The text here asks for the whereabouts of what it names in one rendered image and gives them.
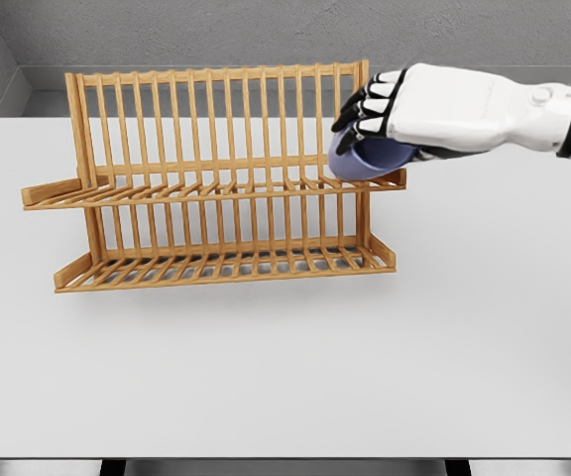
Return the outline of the blue cup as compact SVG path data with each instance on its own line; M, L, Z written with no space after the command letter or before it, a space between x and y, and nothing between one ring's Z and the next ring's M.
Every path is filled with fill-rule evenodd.
M343 180L375 179L402 168L418 152L418 147L394 139L363 139L342 155L336 148L349 130L335 133L329 146L327 163L331 172Z

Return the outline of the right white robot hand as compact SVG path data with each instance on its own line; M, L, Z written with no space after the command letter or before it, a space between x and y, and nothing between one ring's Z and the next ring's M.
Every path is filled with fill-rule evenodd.
M336 153L364 139L471 154L506 141L515 83L482 71L418 63L378 73L347 99L332 126Z

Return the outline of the wooden two-tier dish rack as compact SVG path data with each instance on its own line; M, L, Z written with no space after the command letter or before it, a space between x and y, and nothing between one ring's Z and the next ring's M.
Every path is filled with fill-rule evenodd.
M60 293L391 273L375 191L331 172L330 127L366 60L65 78L74 178L27 187L26 209L83 211L89 249Z

